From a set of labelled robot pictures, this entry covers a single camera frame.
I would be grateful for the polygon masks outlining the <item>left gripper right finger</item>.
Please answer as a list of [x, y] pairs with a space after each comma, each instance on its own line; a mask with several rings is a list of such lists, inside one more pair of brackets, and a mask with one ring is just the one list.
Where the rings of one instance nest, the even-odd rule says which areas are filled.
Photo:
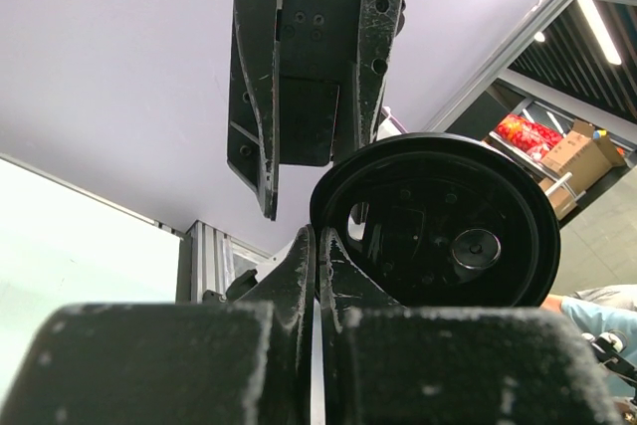
[[616, 424], [590, 346], [537, 308], [406, 308], [350, 259], [318, 250], [330, 424]]

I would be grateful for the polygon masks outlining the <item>black coffee cup lid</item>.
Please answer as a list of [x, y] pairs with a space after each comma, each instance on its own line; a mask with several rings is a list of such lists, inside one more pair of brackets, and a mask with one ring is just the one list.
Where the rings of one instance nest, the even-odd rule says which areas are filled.
[[360, 149], [318, 182], [313, 226], [407, 307], [536, 307], [560, 259], [542, 189], [475, 139], [408, 133]]

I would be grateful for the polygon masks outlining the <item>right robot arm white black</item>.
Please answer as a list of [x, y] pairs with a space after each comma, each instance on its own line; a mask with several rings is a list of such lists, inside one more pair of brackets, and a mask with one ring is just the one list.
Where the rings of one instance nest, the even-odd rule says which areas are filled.
[[405, 0], [233, 0], [227, 162], [277, 216], [284, 165], [341, 163], [376, 139]]

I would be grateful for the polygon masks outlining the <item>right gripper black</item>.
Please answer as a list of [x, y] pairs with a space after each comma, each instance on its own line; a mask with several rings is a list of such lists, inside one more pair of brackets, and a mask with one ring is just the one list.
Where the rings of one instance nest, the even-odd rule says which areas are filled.
[[325, 166], [375, 138], [402, 0], [233, 0], [227, 163], [275, 220], [279, 162]]

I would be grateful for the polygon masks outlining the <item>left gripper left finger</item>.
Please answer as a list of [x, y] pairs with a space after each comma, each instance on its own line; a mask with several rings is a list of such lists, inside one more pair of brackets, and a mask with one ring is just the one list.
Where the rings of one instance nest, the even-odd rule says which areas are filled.
[[234, 302], [73, 305], [39, 329], [5, 424], [306, 424], [315, 233]]

